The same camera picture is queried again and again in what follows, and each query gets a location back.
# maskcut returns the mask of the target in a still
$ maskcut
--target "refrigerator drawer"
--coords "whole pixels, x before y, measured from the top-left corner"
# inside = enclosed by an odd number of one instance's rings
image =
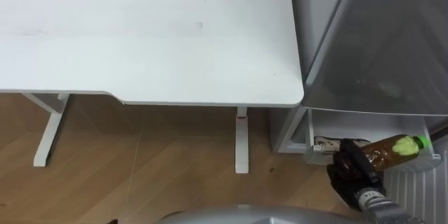
[[[307,59],[301,106],[447,116],[447,27],[448,0],[340,0]]]
[[[305,137],[307,149],[306,162],[327,165],[333,162],[333,153],[325,152],[314,144],[314,137],[365,139],[371,143],[397,134],[412,136],[424,135],[429,138],[428,128],[423,117],[406,115],[382,115],[371,113],[347,113],[336,111],[307,111],[299,128]],[[421,171],[435,167],[441,162],[431,146],[422,150],[415,160],[394,167],[408,171]]]

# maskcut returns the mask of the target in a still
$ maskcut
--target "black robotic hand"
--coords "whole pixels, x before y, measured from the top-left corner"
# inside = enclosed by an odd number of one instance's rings
[[[386,189],[362,150],[350,139],[341,140],[333,164],[327,166],[331,186],[352,209],[361,211],[358,194],[366,188],[386,195]]]

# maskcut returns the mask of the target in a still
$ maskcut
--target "brown liquid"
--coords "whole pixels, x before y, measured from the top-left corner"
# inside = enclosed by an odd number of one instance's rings
[[[413,160],[419,155],[414,154],[401,156],[392,150],[392,147],[396,144],[396,142],[406,136],[407,135],[404,134],[392,136],[376,143],[371,143],[368,146],[364,146],[361,150],[363,150],[374,169],[377,172],[382,172],[389,167]]]

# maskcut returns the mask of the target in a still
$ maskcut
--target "refrigerator door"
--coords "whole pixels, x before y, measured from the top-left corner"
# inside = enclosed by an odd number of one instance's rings
[[[341,0],[303,106],[448,115],[448,0]]]

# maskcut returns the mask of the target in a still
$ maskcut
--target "open drawer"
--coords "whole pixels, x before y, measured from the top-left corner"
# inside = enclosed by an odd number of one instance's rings
[[[365,139],[371,143],[397,134],[424,135],[429,139],[423,117],[410,115],[382,115],[349,113],[308,109],[300,125],[307,150],[304,158],[310,164],[326,165],[333,162],[333,153],[326,153],[314,145],[314,137]],[[440,155],[434,154],[433,146],[423,149],[418,158],[394,169],[423,171],[440,164]]]

